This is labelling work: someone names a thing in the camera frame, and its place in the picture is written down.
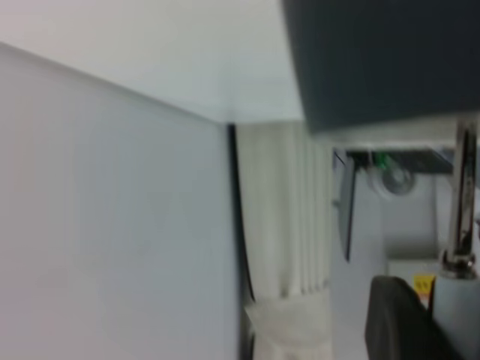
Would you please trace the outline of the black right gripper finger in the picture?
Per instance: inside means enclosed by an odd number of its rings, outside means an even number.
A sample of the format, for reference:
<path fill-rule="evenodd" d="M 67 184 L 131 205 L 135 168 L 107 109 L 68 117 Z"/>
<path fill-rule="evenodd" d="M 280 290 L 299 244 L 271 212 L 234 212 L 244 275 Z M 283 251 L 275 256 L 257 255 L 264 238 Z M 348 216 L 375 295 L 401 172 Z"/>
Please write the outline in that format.
<path fill-rule="evenodd" d="M 369 359 L 461 358 L 413 288 L 399 277 L 376 276 L 372 279 L 365 345 Z"/>

